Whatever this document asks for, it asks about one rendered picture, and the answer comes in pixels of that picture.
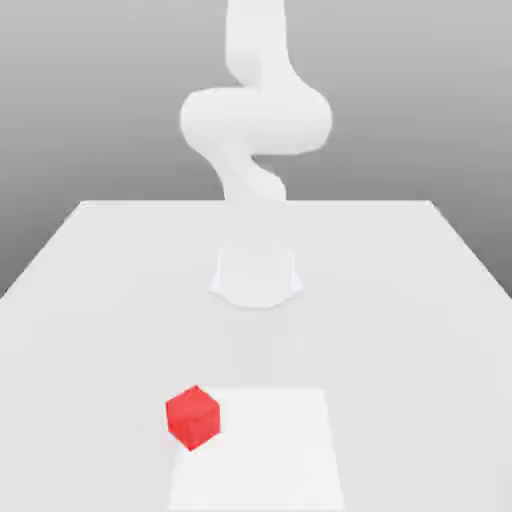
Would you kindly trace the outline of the small red cube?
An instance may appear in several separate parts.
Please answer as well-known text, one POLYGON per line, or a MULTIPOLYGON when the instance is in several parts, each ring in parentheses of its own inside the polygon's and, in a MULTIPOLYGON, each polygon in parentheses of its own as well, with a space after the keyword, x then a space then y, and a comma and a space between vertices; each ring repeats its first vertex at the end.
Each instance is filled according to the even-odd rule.
POLYGON ((220 405, 199 386, 192 386, 165 404, 169 433, 189 451, 220 433, 220 405))

